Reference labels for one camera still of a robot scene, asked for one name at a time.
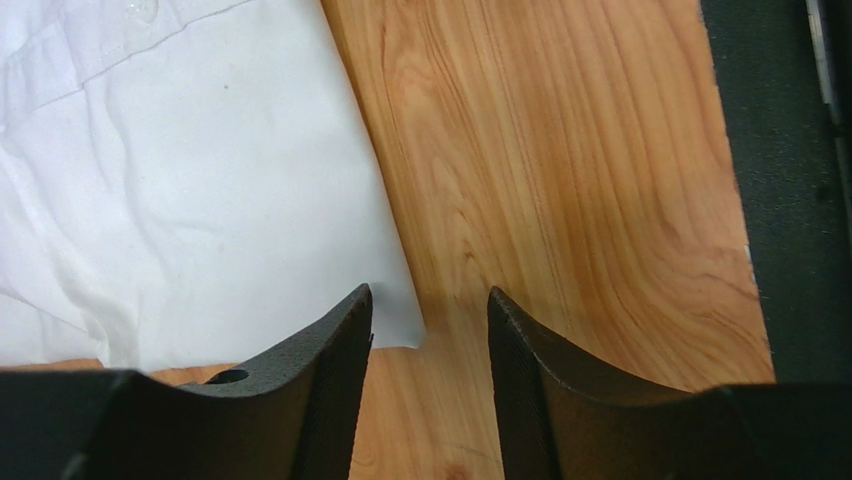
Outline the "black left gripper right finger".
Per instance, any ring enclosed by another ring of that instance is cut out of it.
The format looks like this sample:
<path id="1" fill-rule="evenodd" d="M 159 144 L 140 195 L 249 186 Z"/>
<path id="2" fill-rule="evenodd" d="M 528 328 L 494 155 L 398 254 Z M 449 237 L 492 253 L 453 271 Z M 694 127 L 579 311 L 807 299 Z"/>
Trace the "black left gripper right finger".
<path id="1" fill-rule="evenodd" d="M 490 291 L 488 345 L 509 479 L 847 479 L 843 384 L 666 387 L 583 350 Z"/>

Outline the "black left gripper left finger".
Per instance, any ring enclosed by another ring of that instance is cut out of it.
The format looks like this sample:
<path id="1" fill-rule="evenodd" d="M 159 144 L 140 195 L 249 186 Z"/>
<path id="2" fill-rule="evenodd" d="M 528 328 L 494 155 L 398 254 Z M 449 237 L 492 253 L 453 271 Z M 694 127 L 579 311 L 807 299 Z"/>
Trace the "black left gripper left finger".
<path id="1" fill-rule="evenodd" d="M 360 285 L 204 383 L 135 370 L 5 371 L 5 479 L 344 479 L 371 350 Z"/>

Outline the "white long sleeve shirt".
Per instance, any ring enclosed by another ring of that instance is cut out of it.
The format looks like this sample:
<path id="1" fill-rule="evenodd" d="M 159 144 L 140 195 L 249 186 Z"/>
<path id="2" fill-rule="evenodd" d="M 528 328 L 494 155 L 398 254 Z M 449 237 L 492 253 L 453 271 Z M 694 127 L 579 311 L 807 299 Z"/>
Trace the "white long sleeve shirt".
<path id="1" fill-rule="evenodd" d="M 1 5 L 1 362 L 243 361 L 360 284 L 425 336 L 317 1 Z"/>

